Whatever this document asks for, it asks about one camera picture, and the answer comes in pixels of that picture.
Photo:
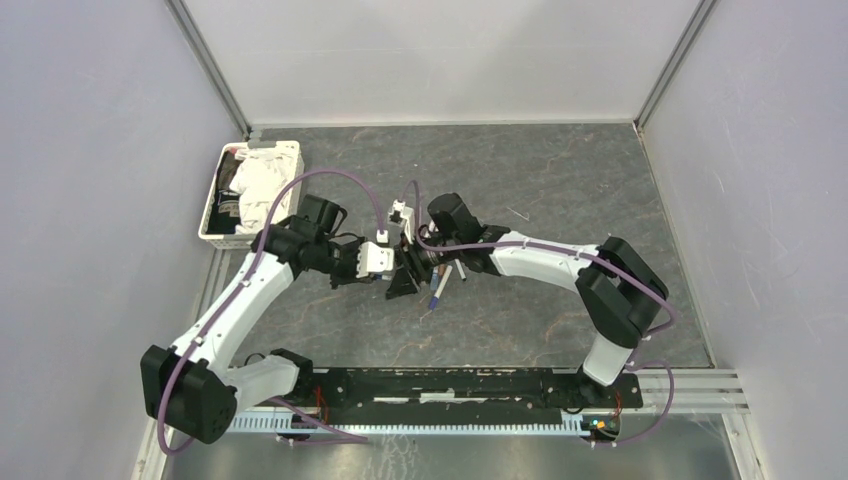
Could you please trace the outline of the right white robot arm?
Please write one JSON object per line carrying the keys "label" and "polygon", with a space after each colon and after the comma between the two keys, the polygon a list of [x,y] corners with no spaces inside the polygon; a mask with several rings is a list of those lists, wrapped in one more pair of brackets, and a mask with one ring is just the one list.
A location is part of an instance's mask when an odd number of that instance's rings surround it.
{"label": "right white robot arm", "polygon": [[649,336],[668,289],[625,240],[600,245],[543,241],[508,227],[482,223],[456,193],[436,197],[427,207],[430,224],[419,225],[413,208],[396,202],[388,220],[400,229],[390,246],[355,237],[339,247],[339,282],[389,275],[387,298],[415,293],[439,266],[457,261],[493,276],[519,277],[568,290],[580,297],[596,331],[579,369],[580,400],[602,408],[618,393],[617,378],[640,342]]}

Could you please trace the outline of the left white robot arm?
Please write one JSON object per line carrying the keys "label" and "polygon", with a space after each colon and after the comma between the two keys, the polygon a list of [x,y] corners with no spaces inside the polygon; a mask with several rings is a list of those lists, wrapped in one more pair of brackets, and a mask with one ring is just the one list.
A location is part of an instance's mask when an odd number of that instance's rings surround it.
{"label": "left white robot arm", "polygon": [[217,441],[243,410],[279,397],[306,405],[318,391],[312,360],[279,348],[242,367],[231,361],[270,304],[305,271],[329,276],[333,288],[368,283],[393,270],[388,235],[338,242],[346,210],[307,195],[295,214],[263,229],[236,278],[207,312],[168,348],[141,358],[145,407],[160,428],[205,444]]}

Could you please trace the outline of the blue capped marker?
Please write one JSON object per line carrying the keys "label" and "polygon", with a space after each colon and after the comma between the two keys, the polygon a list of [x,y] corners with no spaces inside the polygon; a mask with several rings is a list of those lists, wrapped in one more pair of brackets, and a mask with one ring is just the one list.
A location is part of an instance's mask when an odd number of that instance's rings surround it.
{"label": "blue capped marker", "polygon": [[429,302],[429,305],[428,305],[428,308],[429,308],[430,311],[435,310],[437,308],[438,303],[441,299],[441,296],[442,296],[442,294],[445,290],[446,284],[448,283],[448,280],[449,280],[452,272],[453,272],[453,266],[448,265],[444,268],[444,272],[440,274],[439,282],[437,284],[436,290],[433,292],[433,295],[431,296],[431,299],[430,299],[430,302]]}

